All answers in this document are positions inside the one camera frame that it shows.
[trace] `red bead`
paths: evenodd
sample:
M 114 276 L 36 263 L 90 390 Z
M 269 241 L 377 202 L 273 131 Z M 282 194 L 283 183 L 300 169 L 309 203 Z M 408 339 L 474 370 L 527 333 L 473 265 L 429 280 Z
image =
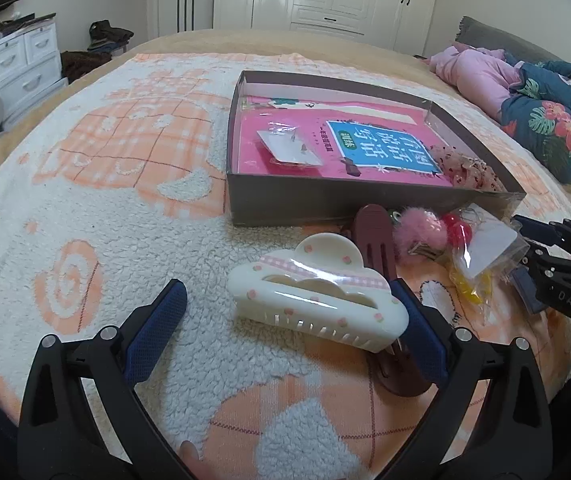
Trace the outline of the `red bead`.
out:
M 456 222 L 460 221 L 461 219 L 453 213 L 448 213 L 441 216 L 441 220 L 443 220 L 443 223 L 445 225 L 451 226 L 456 224 Z
M 472 227 L 462 221 L 449 225 L 447 240 L 454 249 L 464 249 L 472 241 Z

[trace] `green label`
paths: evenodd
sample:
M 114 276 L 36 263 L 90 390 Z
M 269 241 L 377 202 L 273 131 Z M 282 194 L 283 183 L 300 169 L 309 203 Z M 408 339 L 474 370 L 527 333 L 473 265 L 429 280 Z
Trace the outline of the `green label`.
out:
M 345 146 L 346 150 L 355 150 L 357 148 L 357 145 L 355 144 L 354 140 L 352 140 L 350 132 L 341 130 L 339 132 L 339 137 L 341 138 L 341 143 Z

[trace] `door handle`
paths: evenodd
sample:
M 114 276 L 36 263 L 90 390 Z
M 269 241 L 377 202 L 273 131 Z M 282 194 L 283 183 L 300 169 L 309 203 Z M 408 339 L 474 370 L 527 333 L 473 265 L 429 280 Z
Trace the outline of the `door handle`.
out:
M 16 57 L 16 54 L 12 54 L 12 56 L 6 57 L 3 61 L 0 62 L 0 65 L 3 68 L 5 68 L 6 66 L 10 66 L 12 64 L 12 62 L 14 61 L 15 57 Z
M 31 81 L 26 81 L 25 83 L 23 83 L 23 90 L 27 90 L 28 92 L 34 90 L 38 86 L 40 80 L 41 80 L 41 74 L 36 76 Z

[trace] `gray cushion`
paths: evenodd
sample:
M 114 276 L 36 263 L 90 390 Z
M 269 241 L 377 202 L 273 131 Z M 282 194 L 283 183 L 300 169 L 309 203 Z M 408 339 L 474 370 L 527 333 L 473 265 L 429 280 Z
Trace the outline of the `gray cushion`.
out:
M 485 23 L 478 22 L 469 16 L 461 20 L 456 41 L 489 50 L 503 48 L 518 60 L 528 63 L 561 59 L 534 43 L 530 43 L 505 30 L 485 25 Z

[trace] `white fleece blanket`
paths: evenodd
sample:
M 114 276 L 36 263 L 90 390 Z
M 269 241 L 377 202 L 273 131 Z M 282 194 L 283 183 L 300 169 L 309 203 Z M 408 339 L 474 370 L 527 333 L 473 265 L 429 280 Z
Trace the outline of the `white fleece blanket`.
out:
M 298 55 L 140 55 L 59 105 L 0 167 L 0 406 L 18 420 L 44 335 L 92 337 L 178 278 L 187 286 L 187 315 L 150 381 L 137 387 L 169 443 L 190 439 L 223 478 L 368 478 L 434 391 L 397 399 L 373 386 L 363 352 L 233 318 L 229 270 L 308 234 L 237 229 L 226 219 L 228 113 L 246 69 L 350 78 L 435 100 L 527 187 L 520 213 L 571 218 L 549 174 L 461 100 Z M 483 326 L 441 270 L 413 269 L 408 281 L 425 301 L 442 298 L 435 306 L 446 303 L 454 324 L 502 342 L 527 336 L 549 391 L 561 384 L 566 322 L 544 314 L 530 324 L 498 292 Z M 88 395 L 108 446 L 122 454 L 92 384 Z M 462 447 L 465 431 L 459 437 Z

